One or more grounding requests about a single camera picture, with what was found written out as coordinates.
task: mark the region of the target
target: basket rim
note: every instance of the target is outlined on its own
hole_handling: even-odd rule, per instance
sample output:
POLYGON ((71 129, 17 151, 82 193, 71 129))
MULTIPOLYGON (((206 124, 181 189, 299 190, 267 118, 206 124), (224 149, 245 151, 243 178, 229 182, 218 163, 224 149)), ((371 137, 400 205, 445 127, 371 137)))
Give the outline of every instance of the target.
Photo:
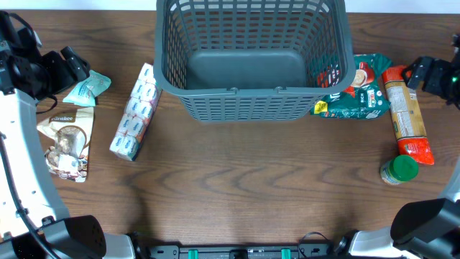
POLYGON ((296 96, 307 96, 307 95, 328 95, 337 94, 348 88, 354 80, 356 75, 356 66, 354 64, 354 56, 351 42, 351 30, 349 26, 349 20, 346 15, 346 8, 344 0, 332 0, 336 3, 337 8, 343 9, 344 12, 337 12, 337 18, 334 22, 336 33, 339 33, 340 44, 337 47, 341 49, 339 51, 344 53, 345 68, 341 68, 342 73, 345 75, 342 80, 335 86, 328 88, 321 87, 281 87, 267 88, 267 89, 239 89, 235 91, 233 89, 216 88, 216 89, 199 89, 199 90, 186 90, 173 86, 165 77, 162 68, 163 59, 163 35, 165 29, 165 1, 157 0, 157 23, 155 26, 155 60, 153 64, 153 73, 155 80, 157 81, 158 87, 165 90, 169 94, 173 94, 179 97, 212 97, 212 96, 283 96, 283 95, 296 95, 296 96))

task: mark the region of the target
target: wooden table surface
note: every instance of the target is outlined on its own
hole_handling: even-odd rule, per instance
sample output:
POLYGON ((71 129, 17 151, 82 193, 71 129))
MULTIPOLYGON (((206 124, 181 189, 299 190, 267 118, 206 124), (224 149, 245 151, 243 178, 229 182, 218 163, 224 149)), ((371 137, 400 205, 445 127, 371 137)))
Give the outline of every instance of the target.
MULTIPOLYGON (((18 13, 39 33, 43 53, 70 45, 112 80, 95 110, 87 181, 55 178, 70 213, 94 215, 107 232, 185 245, 297 242, 310 231, 337 239, 390 225, 404 204, 436 198, 460 154, 460 112, 429 94, 419 102, 436 164, 391 187, 378 173, 397 155, 390 113, 372 121, 202 124, 164 93, 137 161, 128 162, 109 145, 142 64, 155 58, 156 13, 18 13)), ((349 15, 354 52, 384 53, 395 64, 419 55, 451 59, 459 19, 349 15)), ((60 103, 54 112, 69 107, 60 103)), ((43 148, 53 145, 41 140, 43 148)))

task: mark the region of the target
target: snack package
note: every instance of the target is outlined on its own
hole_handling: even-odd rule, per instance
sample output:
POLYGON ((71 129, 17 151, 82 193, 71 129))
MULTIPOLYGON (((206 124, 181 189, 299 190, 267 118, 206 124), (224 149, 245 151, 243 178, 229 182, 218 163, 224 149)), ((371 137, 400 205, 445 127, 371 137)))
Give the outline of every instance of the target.
POLYGON ((95 71, 89 71, 89 77, 80 83, 63 99, 65 103, 79 106, 95 106, 96 97, 102 94, 111 84, 110 78, 95 71))
POLYGON ((88 175, 88 155, 93 131, 94 108, 61 112, 40 122, 37 129, 55 140, 45 153, 50 173, 78 183, 88 175))
MULTIPOLYGON (((353 83, 338 94, 324 96, 311 110, 310 114, 323 118, 375 119, 390 108, 378 84, 378 78, 392 65, 392 61, 382 54, 355 55, 356 75, 353 83)), ((328 76, 328 81, 339 78, 340 71, 328 76)), ((326 74, 318 77, 318 84, 326 74)))
POLYGON ((153 78, 152 65, 144 64, 109 148, 116 156, 129 161, 136 159, 160 94, 161 90, 157 89, 153 78))
POLYGON ((401 76, 404 68, 400 65, 383 73, 397 146, 401 155, 409 155, 418 163, 434 165, 417 94, 406 86, 401 76))

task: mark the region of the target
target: white background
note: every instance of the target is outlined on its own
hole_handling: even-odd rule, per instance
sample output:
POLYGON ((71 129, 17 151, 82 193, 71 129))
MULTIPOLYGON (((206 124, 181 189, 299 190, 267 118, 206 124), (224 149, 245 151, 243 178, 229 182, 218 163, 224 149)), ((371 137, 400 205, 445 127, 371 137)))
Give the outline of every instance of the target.
MULTIPOLYGON (((345 0, 348 12, 460 14, 460 0, 345 0)), ((0 0, 0 9, 156 10, 156 0, 0 0)))

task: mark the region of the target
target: basket mesh side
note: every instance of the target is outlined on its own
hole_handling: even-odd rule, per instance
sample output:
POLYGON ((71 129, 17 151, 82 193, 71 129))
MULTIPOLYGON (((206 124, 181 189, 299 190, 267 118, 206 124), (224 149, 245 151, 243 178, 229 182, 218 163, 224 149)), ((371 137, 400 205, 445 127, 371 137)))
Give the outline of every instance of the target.
POLYGON ((166 0, 164 12, 163 68, 175 87, 186 88, 187 59, 210 49, 292 49, 305 58, 306 87, 341 79, 332 0, 166 0))
POLYGON ((204 122, 289 120, 303 117, 322 96, 181 98, 190 115, 204 122))

